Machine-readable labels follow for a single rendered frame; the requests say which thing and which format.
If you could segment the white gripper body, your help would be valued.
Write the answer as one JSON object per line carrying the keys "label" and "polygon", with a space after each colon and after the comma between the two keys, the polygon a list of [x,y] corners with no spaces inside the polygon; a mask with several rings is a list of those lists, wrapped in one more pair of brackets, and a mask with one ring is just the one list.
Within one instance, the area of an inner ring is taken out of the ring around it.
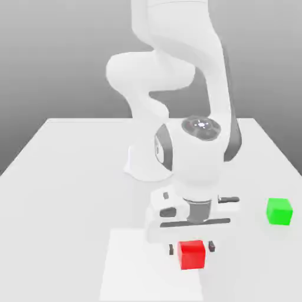
{"label": "white gripper body", "polygon": [[193,224],[188,221],[153,221],[145,227],[145,237],[151,244],[171,244],[201,239],[213,241],[228,236],[234,228],[230,218],[209,219]]}

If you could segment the small red cube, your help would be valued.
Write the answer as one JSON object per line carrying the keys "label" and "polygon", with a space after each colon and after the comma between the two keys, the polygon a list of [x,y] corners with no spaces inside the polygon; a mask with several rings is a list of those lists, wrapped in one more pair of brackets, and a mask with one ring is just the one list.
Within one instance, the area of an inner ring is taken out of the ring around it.
{"label": "small red cube", "polygon": [[203,269],[206,249],[201,240],[178,242],[178,258],[182,270]]}

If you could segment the small green cube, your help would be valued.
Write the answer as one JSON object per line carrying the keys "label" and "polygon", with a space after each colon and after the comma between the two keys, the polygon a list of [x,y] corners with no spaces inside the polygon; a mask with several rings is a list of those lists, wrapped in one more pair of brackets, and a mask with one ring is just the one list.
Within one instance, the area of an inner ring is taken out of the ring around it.
{"label": "small green cube", "polygon": [[290,225],[293,208],[288,199],[269,198],[266,215],[272,225]]}

